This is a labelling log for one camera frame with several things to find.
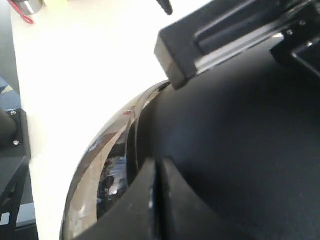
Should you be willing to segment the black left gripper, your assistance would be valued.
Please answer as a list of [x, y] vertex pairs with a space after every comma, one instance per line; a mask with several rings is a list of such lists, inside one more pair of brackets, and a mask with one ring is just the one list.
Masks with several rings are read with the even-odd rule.
[[[172, 15], [170, 0], [156, 0]], [[320, 3], [317, 0], [213, 0], [163, 28], [154, 53], [175, 89], [274, 35], [282, 66], [320, 77]]]

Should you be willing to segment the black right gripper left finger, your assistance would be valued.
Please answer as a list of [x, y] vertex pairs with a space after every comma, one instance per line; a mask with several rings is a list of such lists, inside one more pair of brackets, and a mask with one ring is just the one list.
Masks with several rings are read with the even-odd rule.
[[78, 240], [156, 240], [157, 163], [147, 159], [116, 204]]

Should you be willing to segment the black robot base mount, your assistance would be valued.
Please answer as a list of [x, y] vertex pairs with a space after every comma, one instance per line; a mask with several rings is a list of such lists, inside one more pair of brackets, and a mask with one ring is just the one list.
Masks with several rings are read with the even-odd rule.
[[0, 214], [9, 214], [8, 224], [0, 226], [0, 238], [12, 240], [29, 162], [31, 159], [26, 112], [0, 110]]

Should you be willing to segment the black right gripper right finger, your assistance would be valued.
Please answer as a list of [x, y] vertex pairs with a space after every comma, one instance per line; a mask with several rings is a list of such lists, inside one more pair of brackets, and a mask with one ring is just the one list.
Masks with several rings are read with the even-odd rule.
[[157, 211], [162, 240], [249, 240], [250, 236], [223, 221], [195, 193], [173, 159], [158, 161]]

